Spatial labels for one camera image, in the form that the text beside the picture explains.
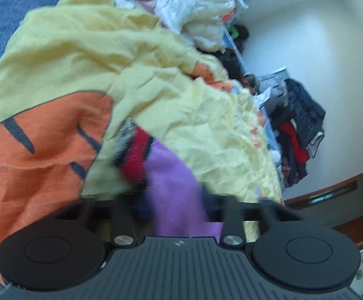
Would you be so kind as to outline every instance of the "green object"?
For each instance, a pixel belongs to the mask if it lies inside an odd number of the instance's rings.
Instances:
[[[236,39],[240,35],[240,33],[238,32],[238,30],[235,26],[231,26],[229,28],[229,34],[233,40]]]

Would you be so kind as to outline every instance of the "black robotic device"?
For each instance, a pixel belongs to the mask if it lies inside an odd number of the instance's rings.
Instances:
[[[360,299],[350,288],[356,245],[272,201],[239,203],[205,193],[214,238],[147,236],[137,243],[138,196],[84,200],[10,235],[0,244],[0,300],[314,300]],[[88,230],[111,218],[111,243]],[[247,243],[242,221],[258,221]]]

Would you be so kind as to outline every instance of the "black jacket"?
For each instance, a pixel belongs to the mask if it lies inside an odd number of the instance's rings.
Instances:
[[[292,79],[285,82],[289,106],[295,111],[294,120],[301,146],[306,148],[322,129],[326,111],[311,98],[302,84]]]

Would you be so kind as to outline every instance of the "black circular disc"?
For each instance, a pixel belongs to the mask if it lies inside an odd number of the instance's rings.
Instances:
[[[324,292],[349,286],[361,261],[348,237],[306,221],[278,223],[254,243],[252,257],[274,281]]]
[[[104,259],[102,241],[74,221],[39,221],[0,244],[2,277],[28,290],[77,285],[92,276]]]

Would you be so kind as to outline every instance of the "blanket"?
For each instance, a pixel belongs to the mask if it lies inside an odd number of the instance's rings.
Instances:
[[[158,17],[113,0],[30,11],[0,59],[0,242],[79,197],[128,190],[111,161],[128,117],[214,193],[279,201],[252,96],[213,89],[197,64],[228,81]],[[258,236],[253,222],[245,231]]]

